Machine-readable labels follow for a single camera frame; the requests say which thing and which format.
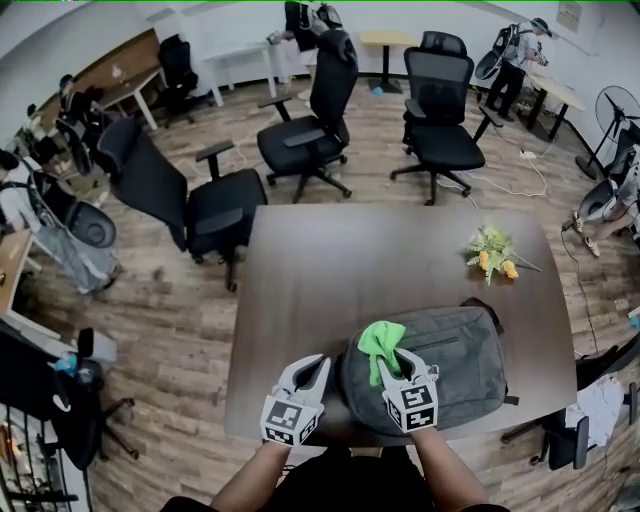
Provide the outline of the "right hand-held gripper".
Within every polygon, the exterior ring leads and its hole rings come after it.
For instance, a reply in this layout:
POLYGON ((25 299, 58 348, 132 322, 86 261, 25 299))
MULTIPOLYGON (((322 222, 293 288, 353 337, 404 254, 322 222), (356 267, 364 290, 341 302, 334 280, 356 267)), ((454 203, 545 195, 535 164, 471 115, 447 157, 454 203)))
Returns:
POLYGON ((403 433, 435 427, 439 407, 436 390, 439 367, 427 365, 419 356, 403 348, 396 349, 396 360, 404 378, 395 377, 383 358, 376 359, 388 415, 403 433))

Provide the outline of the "pale yellow pedestal table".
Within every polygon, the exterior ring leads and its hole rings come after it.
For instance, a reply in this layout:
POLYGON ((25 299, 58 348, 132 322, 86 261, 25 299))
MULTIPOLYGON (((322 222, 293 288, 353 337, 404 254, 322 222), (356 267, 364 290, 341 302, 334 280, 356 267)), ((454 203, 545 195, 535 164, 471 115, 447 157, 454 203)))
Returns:
POLYGON ((418 41, 410 34, 401 31, 362 31, 359 35, 360 42, 364 46, 380 47, 382 49, 382 74, 380 78, 370 78, 369 89, 381 86, 384 94, 403 93, 397 81, 392 81, 389 73, 390 49, 392 47, 410 48, 416 47, 418 41))

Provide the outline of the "green cloth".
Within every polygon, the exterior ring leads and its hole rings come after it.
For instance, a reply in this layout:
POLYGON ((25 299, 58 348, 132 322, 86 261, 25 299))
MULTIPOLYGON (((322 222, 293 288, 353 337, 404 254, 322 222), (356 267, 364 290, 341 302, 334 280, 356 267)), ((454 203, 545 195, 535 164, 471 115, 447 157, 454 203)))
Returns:
POLYGON ((382 385, 377 360, 381 358, 394 377, 401 375, 401 366, 395 355, 395 349, 406 331, 404 325, 390 321, 376 321, 364 329, 358 340, 358 350, 368 356, 369 384, 371 387, 382 385))

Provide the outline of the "gray backpack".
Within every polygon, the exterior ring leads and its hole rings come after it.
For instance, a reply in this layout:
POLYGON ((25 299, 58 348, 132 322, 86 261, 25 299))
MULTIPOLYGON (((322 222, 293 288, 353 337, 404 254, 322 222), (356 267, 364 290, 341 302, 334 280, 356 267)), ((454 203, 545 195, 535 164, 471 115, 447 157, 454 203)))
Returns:
MULTIPOLYGON (((484 417, 519 398, 509 394, 500 336, 491 306, 472 297, 455 307, 403 312, 388 318, 405 327, 399 347, 439 367, 437 427, 449 429, 484 417)), ((403 434, 388 413, 382 387, 370 384, 369 357, 354 336, 337 359, 335 383, 356 423, 379 435, 403 434)))

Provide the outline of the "person's right forearm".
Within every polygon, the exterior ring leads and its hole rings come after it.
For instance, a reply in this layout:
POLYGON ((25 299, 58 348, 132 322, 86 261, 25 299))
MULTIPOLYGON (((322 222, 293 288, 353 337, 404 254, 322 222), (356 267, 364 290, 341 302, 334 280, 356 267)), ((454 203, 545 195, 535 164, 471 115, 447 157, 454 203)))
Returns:
POLYGON ((411 438, 439 512, 461 512, 489 502, 479 480, 436 429, 416 430, 411 438))

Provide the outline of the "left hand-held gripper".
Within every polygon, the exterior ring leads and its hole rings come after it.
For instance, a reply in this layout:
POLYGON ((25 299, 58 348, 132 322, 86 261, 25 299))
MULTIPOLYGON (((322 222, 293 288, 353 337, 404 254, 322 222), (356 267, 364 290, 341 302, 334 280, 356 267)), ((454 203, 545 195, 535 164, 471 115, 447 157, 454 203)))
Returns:
POLYGON ((281 373, 266 396, 260 417, 262 438, 288 446, 302 445, 324 413, 322 399, 331 370, 323 354, 303 357, 281 373))

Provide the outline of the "white checked garment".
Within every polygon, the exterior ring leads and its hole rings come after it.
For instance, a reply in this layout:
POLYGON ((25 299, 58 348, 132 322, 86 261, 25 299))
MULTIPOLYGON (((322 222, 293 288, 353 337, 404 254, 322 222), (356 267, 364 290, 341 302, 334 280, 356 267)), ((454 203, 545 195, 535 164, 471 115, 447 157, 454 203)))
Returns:
POLYGON ((565 427, 575 428, 581 419, 588 417, 588 446, 606 446, 618 420, 623 397, 622 385, 615 376, 599 378, 577 392, 577 401, 566 408, 565 427))

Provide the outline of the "artificial yellow flower bouquet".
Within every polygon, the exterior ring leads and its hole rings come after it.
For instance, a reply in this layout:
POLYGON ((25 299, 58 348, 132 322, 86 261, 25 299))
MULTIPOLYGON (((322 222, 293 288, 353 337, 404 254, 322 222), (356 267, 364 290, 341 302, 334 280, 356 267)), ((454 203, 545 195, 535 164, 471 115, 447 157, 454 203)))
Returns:
POLYGON ((542 269, 519 255, 510 235, 491 225, 481 225, 465 249, 466 265, 480 270, 487 285, 495 275, 507 280, 519 278, 519 268, 541 272, 542 269))

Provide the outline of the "black standing fan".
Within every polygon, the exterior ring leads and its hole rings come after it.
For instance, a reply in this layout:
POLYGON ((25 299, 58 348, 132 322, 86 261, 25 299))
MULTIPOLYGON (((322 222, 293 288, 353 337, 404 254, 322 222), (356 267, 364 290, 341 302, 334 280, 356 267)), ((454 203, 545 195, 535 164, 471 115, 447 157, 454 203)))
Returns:
POLYGON ((587 178, 596 181, 607 176, 611 163, 606 160, 615 157, 620 131, 640 122, 640 102, 627 89, 610 85, 598 94, 594 112, 602 137, 594 149, 588 150, 588 157, 576 156, 575 163, 587 178))

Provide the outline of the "person's left forearm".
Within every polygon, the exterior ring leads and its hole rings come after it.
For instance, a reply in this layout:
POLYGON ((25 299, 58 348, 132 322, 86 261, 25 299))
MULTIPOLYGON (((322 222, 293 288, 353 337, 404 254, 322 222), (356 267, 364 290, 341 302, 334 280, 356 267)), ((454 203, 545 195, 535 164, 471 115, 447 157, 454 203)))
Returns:
POLYGON ((218 512, 256 512, 273 494, 291 446, 267 441, 227 482, 211 502, 218 512))

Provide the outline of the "light wood table black legs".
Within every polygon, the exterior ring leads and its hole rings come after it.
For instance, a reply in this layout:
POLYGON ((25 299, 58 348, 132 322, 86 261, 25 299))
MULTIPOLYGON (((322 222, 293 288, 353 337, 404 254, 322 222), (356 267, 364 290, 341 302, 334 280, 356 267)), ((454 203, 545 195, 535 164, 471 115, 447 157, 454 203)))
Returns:
POLYGON ((532 83, 533 88, 537 90, 537 95, 535 96, 533 106, 526 116, 526 128, 538 139, 553 142, 561 124, 565 120, 567 111, 572 108, 579 112, 585 112, 586 106, 576 93, 565 85, 535 73, 529 73, 527 77, 532 83), (560 102, 561 108, 555 117, 555 122, 551 129, 547 130, 539 123, 539 117, 543 110, 544 102, 549 95, 560 102))

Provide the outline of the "white table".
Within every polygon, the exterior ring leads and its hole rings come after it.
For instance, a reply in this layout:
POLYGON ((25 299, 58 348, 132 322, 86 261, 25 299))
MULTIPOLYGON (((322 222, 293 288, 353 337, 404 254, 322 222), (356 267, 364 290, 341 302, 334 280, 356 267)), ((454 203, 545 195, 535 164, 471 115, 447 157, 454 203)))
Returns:
POLYGON ((250 56, 260 58, 263 72, 262 79, 267 81, 271 98, 278 96, 276 82, 285 83, 288 81, 285 75, 280 73, 278 68, 278 46, 272 46, 266 41, 209 50, 199 56, 199 62, 204 65, 208 73, 208 83, 217 107, 224 106, 224 100, 219 88, 219 83, 224 77, 227 78, 226 85, 228 89, 230 91, 235 90, 235 82, 232 80, 230 63, 234 60, 249 58, 250 56))

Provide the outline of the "light wood desk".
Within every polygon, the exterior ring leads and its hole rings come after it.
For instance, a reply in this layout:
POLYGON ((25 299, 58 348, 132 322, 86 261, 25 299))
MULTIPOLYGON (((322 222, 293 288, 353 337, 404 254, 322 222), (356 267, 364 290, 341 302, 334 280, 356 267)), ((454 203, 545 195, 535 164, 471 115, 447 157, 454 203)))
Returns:
POLYGON ((30 257, 30 231, 8 234, 0 241, 0 315, 27 324, 29 319, 14 309, 14 299, 22 274, 38 275, 42 267, 30 257))

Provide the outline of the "wall notice paper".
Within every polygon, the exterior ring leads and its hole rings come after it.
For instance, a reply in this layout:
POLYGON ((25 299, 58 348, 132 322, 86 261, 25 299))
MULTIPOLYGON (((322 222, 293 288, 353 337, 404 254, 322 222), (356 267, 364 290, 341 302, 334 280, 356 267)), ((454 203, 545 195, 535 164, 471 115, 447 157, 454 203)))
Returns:
POLYGON ((582 5, 574 0, 559 0, 556 22, 564 29, 577 34, 582 15, 582 5))

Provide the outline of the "person's black shirt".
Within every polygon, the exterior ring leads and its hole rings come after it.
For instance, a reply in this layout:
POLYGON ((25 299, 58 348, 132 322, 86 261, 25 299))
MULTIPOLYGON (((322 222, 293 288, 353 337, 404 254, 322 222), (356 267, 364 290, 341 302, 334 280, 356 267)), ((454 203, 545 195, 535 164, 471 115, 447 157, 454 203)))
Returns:
MULTIPOLYGON (((218 512, 186 496, 170 498, 160 512, 218 512)), ((403 447, 378 457, 328 448, 283 474, 256 512, 439 512, 431 488, 403 447)), ((461 512, 511 512, 492 504, 461 512)))

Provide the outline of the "wood top white desk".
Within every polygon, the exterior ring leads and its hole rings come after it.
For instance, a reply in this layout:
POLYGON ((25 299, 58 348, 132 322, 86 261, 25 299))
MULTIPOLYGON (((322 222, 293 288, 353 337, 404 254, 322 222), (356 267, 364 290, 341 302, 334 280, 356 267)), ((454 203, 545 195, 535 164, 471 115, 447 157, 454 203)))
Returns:
POLYGON ((115 106, 122 116, 126 116, 125 110, 122 107, 122 102, 128 98, 133 98, 149 128, 152 131, 156 131, 158 129, 158 125, 143 96, 143 90, 160 76, 161 71, 161 67, 157 66, 151 70, 138 73, 132 78, 126 79, 122 84, 109 89, 101 98, 99 105, 103 109, 115 106))

